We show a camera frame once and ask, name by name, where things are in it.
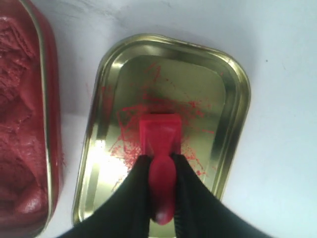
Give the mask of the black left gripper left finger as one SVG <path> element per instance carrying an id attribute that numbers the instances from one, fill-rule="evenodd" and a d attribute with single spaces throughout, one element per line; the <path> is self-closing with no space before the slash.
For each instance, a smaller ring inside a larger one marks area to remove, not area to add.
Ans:
<path id="1" fill-rule="evenodd" d="M 89 218 L 61 238 L 147 238 L 150 202 L 148 173 L 151 158 L 140 156 L 114 194 Z"/>

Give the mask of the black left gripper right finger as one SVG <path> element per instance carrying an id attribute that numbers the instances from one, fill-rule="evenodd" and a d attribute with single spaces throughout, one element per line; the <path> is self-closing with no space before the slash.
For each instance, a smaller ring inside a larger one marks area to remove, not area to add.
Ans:
<path id="1" fill-rule="evenodd" d="M 227 209 L 201 182 L 183 155 L 177 171 L 175 232 L 178 238 L 252 238 L 254 228 Z"/>

